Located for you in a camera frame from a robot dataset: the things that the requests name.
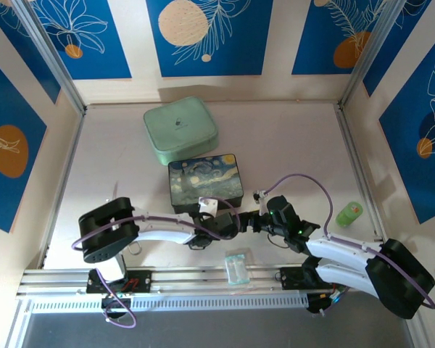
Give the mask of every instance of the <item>black box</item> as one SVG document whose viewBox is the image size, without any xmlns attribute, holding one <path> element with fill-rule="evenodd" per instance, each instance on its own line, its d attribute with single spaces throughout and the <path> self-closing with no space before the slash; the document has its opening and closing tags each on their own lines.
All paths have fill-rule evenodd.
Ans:
<svg viewBox="0 0 435 348">
<path fill-rule="evenodd" d="M 171 205 L 176 214 L 198 212 L 198 198 L 206 196 L 225 199 L 235 208 L 241 206 L 244 190 L 233 154 L 171 162 L 167 168 Z M 217 208 L 228 209 L 222 202 Z"/>
</svg>

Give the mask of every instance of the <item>beige circle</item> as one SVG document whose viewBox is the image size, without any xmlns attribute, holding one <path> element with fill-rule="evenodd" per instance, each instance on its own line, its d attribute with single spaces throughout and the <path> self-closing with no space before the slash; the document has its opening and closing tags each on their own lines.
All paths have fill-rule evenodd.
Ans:
<svg viewBox="0 0 435 348">
<path fill-rule="evenodd" d="M 211 56 L 209 54 L 203 54 L 202 55 L 202 61 L 205 63 L 208 63 L 211 61 Z"/>
<path fill-rule="evenodd" d="M 317 7 L 322 7 L 327 5 L 331 0 L 314 0 L 314 5 Z"/>
<path fill-rule="evenodd" d="M 159 31 L 175 46 L 190 46 L 208 33 L 208 20 L 197 4 L 189 0 L 170 2 L 159 14 Z"/>
</svg>

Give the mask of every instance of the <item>orange circle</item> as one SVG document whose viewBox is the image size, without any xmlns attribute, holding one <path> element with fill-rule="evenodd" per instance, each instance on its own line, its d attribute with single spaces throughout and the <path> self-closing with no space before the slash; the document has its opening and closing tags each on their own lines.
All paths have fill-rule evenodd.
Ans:
<svg viewBox="0 0 435 348">
<path fill-rule="evenodd" d="M 418 155 L 422 158 L 429 158 L 432 154 L 432 142 L 427 138 L 422 138 L 418 142 Z"/>
<path fill-rule="evenodd" d="M 343 40 L 335 49 L 333 63 L 343 69 L 355 67 L 369 36 L 370 32 L 362 31 Z"/>
<path fill-rule="evenodd" d="M 79 46 L 69 44 L 65 47 L 65 52 L 68 56 L 70 56 L 73 59 L 79 59 L 82 57 L 82 49 L 80 49 Z"/>
<path fill-rule="evenodd" d="M 14 151 L 0 146 L 0 173 L 8 178 L 19 178 L 26 169 L 29 158 L 28 140 L 24 133 L 13 125 L 0 127 L 0 142 L 6 141 L 4 145 L 12 146 L 10 143 L 19 141 L 12 146 Z"/>
</svg>

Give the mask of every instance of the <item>green bottle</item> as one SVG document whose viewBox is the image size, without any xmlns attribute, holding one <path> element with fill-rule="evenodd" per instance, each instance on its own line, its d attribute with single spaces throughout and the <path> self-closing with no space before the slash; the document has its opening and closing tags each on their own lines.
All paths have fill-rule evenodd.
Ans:
<svg viewBox="0 0 435 348">
<path fill-rule="evenodd" d="M 357 202 L 350 202 L 348 205 L 339 212 L 336 216 L 336 223 L 341 227 L 347 227 L 353 221 L 359 218 L 363 213 L 363 207 Z"/>
</svg>

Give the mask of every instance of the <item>floral wall poster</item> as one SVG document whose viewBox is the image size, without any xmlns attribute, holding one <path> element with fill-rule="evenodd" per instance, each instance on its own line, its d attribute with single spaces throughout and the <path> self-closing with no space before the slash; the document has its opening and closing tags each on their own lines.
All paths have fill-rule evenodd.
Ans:
<svg viewBox="0 0 435 348">
<path fill-rule="evenodd" d="M 419 223 L 435 216 L 435 44 L 380 118 Z"/>
<path fill-rule="evenodd" d="M 0 70 L 0 229 L 10 232 L 46 126 Z"/>
<path fill-rule="evenodd" d="M 371 96 L 382 77 L 406 42 L 431 0 L 407 0 L 377 57 L 364 77 L 364 86 Z"/>
<path fill-rule="evenodd" d="M 0 0 L 0 28 L 42 85 L 49 98 L 56 103 L 61 87 L 29 37 L 28 32 L 18 20 L 10 0 Z"/>
<path fill-rule="evenodd" d="M 162 77 L 261 75 L 273 0 L 146 0 Z"/>
<path fill-rule="evenodd" d="M 293 75 L 348 74 L 386 0 L 312 0 Z"/>
<path fill-rule="evenodd" d="M 131 78 L 107 0 L 31 5 L 73 79 Z"/>
</svg>

